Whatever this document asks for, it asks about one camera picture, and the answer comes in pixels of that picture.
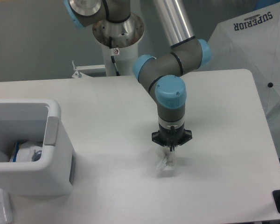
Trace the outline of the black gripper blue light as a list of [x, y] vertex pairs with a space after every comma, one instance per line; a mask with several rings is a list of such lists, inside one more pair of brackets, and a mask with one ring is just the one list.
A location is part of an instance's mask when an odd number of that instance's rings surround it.
[[181, 146], [192, 139], [192, 132], [186, 130], [184, 125], [179, 128], [171, 126], [166, 129], [159, 125], [159, 130], [152, 133], [152, 141], [160, 146], [169, 147], [170, 151], [175, 151], [176, 146]]

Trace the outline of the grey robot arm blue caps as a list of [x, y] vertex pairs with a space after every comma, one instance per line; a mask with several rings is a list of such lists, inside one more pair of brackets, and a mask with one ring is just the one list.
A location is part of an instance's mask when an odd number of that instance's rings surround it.
[[192, 139], [184, 128], [186, 86], [182, 75], [205, 65], [211, 50], [197, 39], [180, 0], [155, 0], [171, 51], [159, 58], [138, 54], [144, 35], [141, 18], [128, 0], [66, 0], [64, 5], [77, 28], [92, 26], [100, 44], [108, 76], [134, 75], [157, 104], [159, 129], [152, 141], [174, 151]]

